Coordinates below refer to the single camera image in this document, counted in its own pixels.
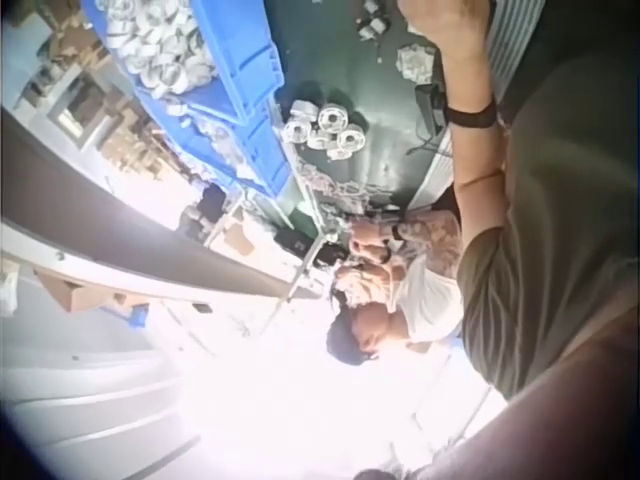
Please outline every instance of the dark green table surface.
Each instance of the dark green table surface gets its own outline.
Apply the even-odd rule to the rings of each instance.
[[[358,36],[356,19],[364,16],[361,1],[265,2],[285,72],[285,86],[276,94],[283,113],[295,99],[333,101],[347,107],[367,133],[365,148],[349,160],[329,162],[324,151],[311,149],[301,149],[301,157],[337,182],[355,180],[393,192],[393,202],[402,205],[424,179],[433,153],[407,155],[423,143],[416,128],[421,136],[426,132],[415,103],[415,84],[396,69],[397,50],[428,42],[408,33],[395,2],[387,4],[391,28],[378,51],[374,42]]]

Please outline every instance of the dark hair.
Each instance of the dark hair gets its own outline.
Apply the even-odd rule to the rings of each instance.
[[[358,339],[351,331],[352,310],[347,305],[346,295],[334,291],[333,296],[340,304],[340,313],[327,332],[327,352],[336,360],[357,367],[369,360],[371,355],[360,350]]]
[[[389,472],[382,470],[368,469],[358,473],[353,480],[398,480],[397,477]]]

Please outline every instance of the black wristband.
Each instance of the black wristband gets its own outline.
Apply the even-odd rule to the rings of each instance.
[[[393,227],[391,227],[391,235],[393,236],[393,239],[398,241],[398,242],[402,242],[404,241],[404,237],[402,235],[400,235],[400,232],[398,231],[398,225],[394,225]]]
[[[496,101],[477,113],[460,112],[447,106],[445,110],[447,122],[464,128],[491,128],[498,120],[498,106]]]

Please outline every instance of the olive t-shirt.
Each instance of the olive t-shirt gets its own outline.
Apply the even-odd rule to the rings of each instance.
[[[637,275],[635,65],[621,49],[572,60],[513,125],[506,224],[470,243],[458,274],[465,347],[506,398]]]

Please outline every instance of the black cable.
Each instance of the black cable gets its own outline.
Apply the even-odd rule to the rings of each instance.
[[[420,135],[420,117],[416,119],[415,135],[416,137],[418,137],[419,140],[422,141],[422,144],[418,145],[417,147],[411,147],[409,150],[407,150],[404,154],[405,157],[411,156],[418,151],[424,151],[424,152],[435,153],[436,155],[442,155],[445,158],[452,159],[452,156],[449,152],[445,150],[440,150],[439,145],[434,145],[433,143],[434,137],[427,139],[422,135]]]

